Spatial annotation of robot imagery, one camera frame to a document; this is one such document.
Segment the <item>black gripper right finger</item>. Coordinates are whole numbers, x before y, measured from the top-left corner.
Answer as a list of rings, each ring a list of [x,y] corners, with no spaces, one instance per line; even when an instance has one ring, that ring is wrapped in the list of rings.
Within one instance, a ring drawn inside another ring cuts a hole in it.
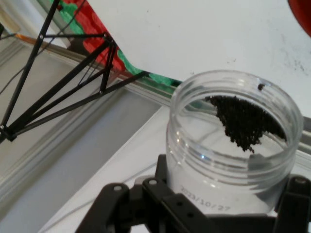
[[[290,176],[276,211],[275,233],[307,233],[311,221],[311,181],[301,175]]]

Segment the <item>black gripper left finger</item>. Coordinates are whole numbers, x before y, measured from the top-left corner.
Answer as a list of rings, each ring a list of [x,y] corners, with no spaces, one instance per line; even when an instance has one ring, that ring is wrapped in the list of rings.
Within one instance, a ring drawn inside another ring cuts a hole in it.
[[[105,185],[79,224],[78,233],[129,233],[144,225],[151,233],[193,233],[205,216],[168,186],[166,155],[158,156],[155,175],[129,188]]]

